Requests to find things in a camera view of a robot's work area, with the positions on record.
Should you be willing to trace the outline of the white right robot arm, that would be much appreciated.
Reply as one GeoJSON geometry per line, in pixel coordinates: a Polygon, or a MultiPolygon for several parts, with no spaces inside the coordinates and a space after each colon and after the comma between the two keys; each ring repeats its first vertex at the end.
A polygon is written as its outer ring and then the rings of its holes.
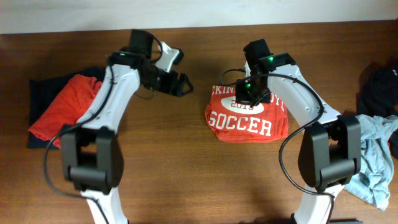
{"type": "Polygon", "coordinates": [[[299,127],[281,144],[303,133],[298,169],[305,186],[289,182],[303,192],[292,223],[331,223],[335,200],[361,169],[361,126],[355,116],[343,116],[326,103],[304,79],[288,53],[273,54],[264,39],[243,49],[246,77],[238,80],[236,100],[254,107],[278,96],[299,127]]]}

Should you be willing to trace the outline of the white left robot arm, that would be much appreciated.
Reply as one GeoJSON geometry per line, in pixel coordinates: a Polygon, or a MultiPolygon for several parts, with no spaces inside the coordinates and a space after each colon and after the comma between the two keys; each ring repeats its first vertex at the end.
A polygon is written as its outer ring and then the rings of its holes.
{"type": "Polygon", "coordinates": [[[193,91],[187,75],[172,70],[182,58],[181,49],[133,29],[128,45],[108,56],[103,84],[90,107],[75,125],[62,128],[64,178],[88,202],[95,223],[128,223],[118,189],[124,172],[119,124],[140,86],[178,97],[193,91]]]}

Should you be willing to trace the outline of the orange t-shirt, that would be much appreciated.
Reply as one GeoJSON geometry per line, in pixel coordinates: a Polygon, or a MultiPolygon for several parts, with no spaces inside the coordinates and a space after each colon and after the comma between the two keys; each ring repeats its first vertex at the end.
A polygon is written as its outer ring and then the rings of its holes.
{"type": "Polygon", "coordinates": [[[288,135],[289,120],[284,102],[271,93],[270,103],[250,107],[236,101],[235,88],[214,85],[205,110],[209,128],[220,141],[271,142],[288,135]]]}

